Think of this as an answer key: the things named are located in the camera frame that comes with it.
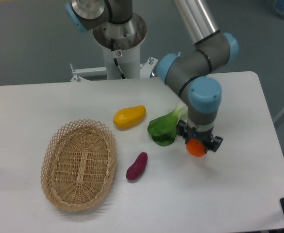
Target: orange ball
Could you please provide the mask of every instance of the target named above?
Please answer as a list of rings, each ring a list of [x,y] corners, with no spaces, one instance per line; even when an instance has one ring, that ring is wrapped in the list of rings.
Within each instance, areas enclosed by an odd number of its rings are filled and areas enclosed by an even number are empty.
[[[190,138],[187,142],[186,149],[191,155],[202,157],[206,154],[206,148],[201,141]]]

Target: green leafy vegetable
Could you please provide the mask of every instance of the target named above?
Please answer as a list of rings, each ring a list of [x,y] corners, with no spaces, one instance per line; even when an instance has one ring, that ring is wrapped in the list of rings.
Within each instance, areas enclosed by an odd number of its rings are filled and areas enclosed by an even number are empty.
[[[169,114],[150,121],[147,131],[154,142],[162,147],[172,144],[177,135],[176,125],[187,115],[187,111],[188,107],[181,102]]]

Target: yellow mango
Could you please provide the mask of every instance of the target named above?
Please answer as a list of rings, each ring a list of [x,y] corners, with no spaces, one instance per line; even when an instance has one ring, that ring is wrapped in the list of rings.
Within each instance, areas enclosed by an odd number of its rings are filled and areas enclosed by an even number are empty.
[[[126,129],[139,124],[146,115],[144,105],[123,108],[114,115],[114,123],[120,129]]]

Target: woven basket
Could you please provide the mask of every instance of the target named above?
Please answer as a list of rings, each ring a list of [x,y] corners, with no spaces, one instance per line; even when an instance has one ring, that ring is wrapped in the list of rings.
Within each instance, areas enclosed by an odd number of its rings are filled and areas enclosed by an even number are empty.
[[[114,135],[94,120],[66,124],[52,137],[41,169],[42,189],[61,210],[80,211],[100,203],[116,169]]]

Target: purple sweet potato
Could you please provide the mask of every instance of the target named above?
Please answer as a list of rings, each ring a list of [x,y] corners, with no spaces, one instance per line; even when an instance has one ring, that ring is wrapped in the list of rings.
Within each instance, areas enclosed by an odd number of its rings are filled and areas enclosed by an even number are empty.
[[[136,161],[131,165],[131,167],[128,168],[127,179],[129,181],[134,181],[143,174],[146,167],[147,158],[148,157],[145,152],[140,153]]]

